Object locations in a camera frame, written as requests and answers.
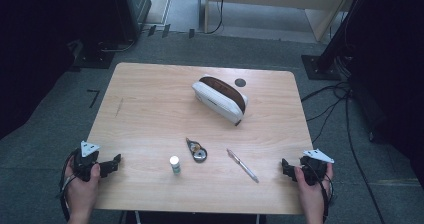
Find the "silver pen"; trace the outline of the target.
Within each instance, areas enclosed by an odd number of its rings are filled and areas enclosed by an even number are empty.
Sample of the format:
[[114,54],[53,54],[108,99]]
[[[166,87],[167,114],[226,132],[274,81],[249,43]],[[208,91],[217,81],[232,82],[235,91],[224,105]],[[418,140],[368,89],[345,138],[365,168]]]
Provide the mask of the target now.
[[232,150],[227,148],[227,153],[228,156],[232,158],[234,162],[237,163],[255,183],[259,183],[258,177]]

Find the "black stand base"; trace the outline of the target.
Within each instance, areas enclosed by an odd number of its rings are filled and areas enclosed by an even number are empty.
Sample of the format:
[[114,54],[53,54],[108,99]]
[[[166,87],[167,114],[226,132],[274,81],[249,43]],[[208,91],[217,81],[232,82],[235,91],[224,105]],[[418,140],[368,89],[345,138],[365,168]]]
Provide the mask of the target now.
[[77,68],[108,69],[113,57],[113,52],[105,52],[97,43],[83,42],[73,66]]

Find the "black stand with base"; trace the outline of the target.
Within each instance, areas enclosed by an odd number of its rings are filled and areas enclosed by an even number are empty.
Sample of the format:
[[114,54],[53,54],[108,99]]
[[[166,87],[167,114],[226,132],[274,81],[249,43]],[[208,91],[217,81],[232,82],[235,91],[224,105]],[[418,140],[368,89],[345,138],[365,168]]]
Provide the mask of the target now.
[[302,55],[301,59],[310,80],[339,80],[340,74],[335,60],[355,50],[358,40],[353,29],[359,26],[358,18],[364,13],[366,0],[353,0],[349,12],[334,37],[320,56]]

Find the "white pencil case brown lining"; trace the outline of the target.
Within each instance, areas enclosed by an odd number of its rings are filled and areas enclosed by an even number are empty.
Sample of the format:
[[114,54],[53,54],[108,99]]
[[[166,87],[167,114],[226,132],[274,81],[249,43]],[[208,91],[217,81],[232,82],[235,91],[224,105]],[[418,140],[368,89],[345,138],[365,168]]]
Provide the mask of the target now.
[[204,75],[192,84],[197,99],[235,126],[243,119],[248,98],[228,83]]

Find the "person's right hand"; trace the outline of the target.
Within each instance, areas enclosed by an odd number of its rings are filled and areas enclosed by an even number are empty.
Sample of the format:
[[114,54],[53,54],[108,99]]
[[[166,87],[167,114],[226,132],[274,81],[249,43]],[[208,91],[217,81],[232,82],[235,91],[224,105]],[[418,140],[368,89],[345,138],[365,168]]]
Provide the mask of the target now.
[[325,210],[322,188],[325,188],[327,195],[331,194],[330,180],[333,178],[333,165],[327,164],[326,177],[322,184],[309,186],[304,178],[304,173],[300,167],[295,167],[295,175],[299,188],[299,200],[302,206],[304,215],[323,215]]

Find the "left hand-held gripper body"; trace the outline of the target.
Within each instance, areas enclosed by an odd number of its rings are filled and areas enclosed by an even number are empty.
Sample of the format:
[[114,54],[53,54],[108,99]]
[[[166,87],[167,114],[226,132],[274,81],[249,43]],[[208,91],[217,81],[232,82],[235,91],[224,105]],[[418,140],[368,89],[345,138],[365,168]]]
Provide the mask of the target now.
[[80,143],[73,159],[73,172],[81,180],[88,182],[91,168],[97,162],[100,146],[86,141]]

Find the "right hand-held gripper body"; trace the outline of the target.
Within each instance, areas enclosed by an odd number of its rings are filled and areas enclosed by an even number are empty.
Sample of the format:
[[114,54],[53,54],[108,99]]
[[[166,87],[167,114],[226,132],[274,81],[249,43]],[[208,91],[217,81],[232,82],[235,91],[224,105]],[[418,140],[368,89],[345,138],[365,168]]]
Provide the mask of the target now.
[[334,163],[334,159],[319,149],[305,150],[303,154],[300,164],[302,165],[305,181],[309,186],[313,186],[324,179],[327,172],[327,164]]

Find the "dark curtain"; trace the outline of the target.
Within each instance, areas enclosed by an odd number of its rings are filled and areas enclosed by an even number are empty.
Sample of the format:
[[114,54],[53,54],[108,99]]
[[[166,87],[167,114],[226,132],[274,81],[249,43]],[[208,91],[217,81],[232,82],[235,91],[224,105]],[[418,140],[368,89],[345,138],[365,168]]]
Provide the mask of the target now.
[[0,139],[21,127],[74,62],[68,44],[96,49],[105,0],[0,0]]
[[352,76],[383,113],[377,130],[424,188],[424,0],[358,0],[347,33]]

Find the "person's left hand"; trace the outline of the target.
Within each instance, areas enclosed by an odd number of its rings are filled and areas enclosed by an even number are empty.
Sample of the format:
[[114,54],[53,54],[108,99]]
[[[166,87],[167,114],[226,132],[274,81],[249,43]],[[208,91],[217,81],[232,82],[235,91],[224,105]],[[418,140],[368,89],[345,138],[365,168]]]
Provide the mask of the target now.
[[99,182],[100,166],[94,164],[88,182],[76,177],[68,184],[66,197],[70,214],[89,213],[91,215],[97,200]]

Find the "black cabinet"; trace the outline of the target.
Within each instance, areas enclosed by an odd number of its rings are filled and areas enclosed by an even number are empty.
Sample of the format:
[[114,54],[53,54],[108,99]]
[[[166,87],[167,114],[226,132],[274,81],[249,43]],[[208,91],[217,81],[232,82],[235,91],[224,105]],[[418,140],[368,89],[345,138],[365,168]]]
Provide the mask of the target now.
[[125,41],[136,41],[151,8],[151,0],[115,0]]

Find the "white capped glue stick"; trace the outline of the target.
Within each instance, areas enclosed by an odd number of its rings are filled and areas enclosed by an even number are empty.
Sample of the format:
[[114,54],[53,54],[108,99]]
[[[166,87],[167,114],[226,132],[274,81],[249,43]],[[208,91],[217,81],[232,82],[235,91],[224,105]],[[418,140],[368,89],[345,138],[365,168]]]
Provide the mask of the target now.
[[171,156],[169,159],[172,171],[174,174],[179,174],[181,172],[180,160],[177,156]]

